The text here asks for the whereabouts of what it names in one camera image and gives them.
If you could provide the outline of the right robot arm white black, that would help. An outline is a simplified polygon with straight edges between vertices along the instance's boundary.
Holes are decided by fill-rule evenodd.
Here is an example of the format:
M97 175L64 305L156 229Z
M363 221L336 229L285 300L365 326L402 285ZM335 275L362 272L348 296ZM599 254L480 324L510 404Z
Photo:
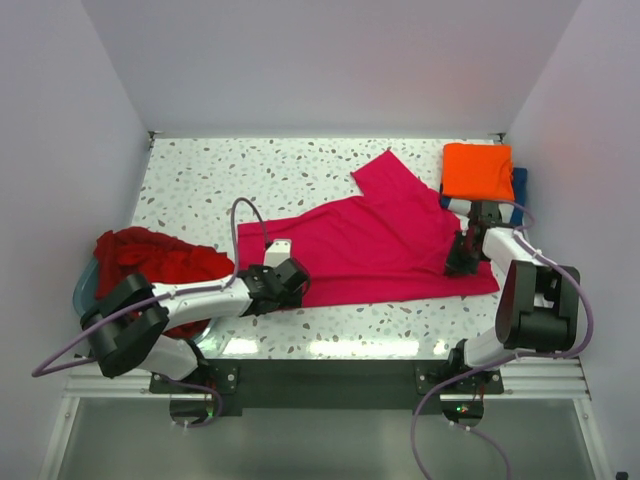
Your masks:
M468 224L457 231L445 262L449 277L470 277L484 263L505 275L494 326L463 339L434 378L459 393L469 392L481 372L521 356L566 354L575 345L579 314L579 273L544 257L525 239L522 225L502 219L499 203L470 203Z

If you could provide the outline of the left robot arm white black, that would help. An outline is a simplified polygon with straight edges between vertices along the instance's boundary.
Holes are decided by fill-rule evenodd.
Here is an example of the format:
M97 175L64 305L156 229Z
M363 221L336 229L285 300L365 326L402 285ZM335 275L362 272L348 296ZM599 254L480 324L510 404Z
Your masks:
M310 286L309 273L293 258L190 284L151 283L132 274L85 312L80 324L103 376L141 368L196 392L207 380L204 357L193 341L170 338L167 331L200 320L299 308Z

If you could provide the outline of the pink t shirt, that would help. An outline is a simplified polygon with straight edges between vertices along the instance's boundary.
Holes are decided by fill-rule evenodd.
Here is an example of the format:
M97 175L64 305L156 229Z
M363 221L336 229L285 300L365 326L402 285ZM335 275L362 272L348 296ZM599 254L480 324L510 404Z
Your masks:
M356 196L297 217L239 225L241 266L263 260L265 235L291 241L292 256L311 277L305 308L498 291L487 264L470 276L446 275L460 221L393 153L381 154L352 177Z

